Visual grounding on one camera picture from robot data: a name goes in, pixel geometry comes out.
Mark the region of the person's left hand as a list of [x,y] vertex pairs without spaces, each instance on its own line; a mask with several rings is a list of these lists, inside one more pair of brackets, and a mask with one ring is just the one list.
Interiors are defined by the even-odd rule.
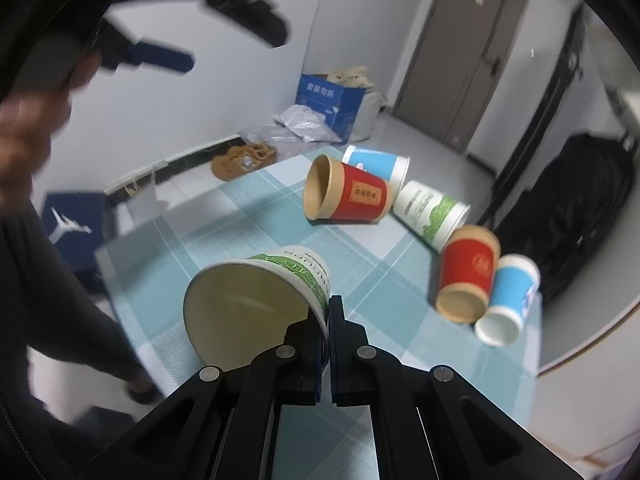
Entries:
[[14,214],[29,203],[32,181],[51,154],[52,138],[70,119],[70,96],[84,88],[101,66],[92,51],[76,64],[62,88],[13,93],[1,102],[1,213]]

